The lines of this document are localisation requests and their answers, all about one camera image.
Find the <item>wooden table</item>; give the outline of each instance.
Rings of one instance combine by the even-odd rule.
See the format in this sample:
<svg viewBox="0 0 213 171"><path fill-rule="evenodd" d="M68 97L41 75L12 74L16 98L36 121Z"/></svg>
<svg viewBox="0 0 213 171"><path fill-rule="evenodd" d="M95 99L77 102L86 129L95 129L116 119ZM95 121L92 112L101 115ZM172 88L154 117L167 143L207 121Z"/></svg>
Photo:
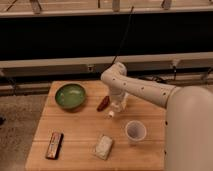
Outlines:
<svg viewBox="0 0 213 171"><path fill-rule="evenodd" d="M134 96L129 96L126 110L120 117L109 118L106 109L96 107L107 94L100 81L78 81L87 92L87 101L77 112L60 109L54 96L59 87L71 81L54 82L32 143L26 171L94 171L141 170L162 171L164 163L165 111ZM147 128L147 136L137 146L129 146L124 133L125 124L140 120ZM64 133L58 160L45 159L53 131ZM107 161L93 155L101 134L115 140Z"/></svg>

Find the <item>cup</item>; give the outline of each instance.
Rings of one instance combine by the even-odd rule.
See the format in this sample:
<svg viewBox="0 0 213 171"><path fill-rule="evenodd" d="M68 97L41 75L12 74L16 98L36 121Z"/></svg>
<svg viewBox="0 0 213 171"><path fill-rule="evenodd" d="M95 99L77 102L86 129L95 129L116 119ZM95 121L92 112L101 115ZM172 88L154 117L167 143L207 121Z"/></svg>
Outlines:
<svg viewBox="0 0 213 171"><path fill-rule="evenodd" d="M130 121L126 124L125 133L130 145L136 145L146 137L146 127L140 121Z"/></svg>

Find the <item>bowl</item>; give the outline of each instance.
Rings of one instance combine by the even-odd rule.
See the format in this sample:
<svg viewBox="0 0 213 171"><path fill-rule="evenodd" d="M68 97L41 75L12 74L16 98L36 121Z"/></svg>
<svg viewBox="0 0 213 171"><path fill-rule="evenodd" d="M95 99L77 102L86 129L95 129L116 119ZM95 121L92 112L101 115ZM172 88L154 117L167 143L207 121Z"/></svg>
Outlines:
<svg viewBox="0 0 213 171"><path fill-rule="evenodd" d="M75 109L86 99L86 91L79 84L66 84L55 94L56 103L63 109Z"/></svg>

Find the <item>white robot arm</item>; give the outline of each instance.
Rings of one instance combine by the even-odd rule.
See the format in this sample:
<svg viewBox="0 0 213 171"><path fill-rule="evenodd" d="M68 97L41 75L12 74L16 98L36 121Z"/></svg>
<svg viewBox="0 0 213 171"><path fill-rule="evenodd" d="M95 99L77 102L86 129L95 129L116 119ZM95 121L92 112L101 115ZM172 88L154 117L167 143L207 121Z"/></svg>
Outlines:
<svg viewBox="0 0 213 171"><path fill-rule="evenodd" d="M110 99L125 92L166 109L165 171L213 171L213 94L201 87L176 87L126 76L116 63L101 80Z"/></svg>

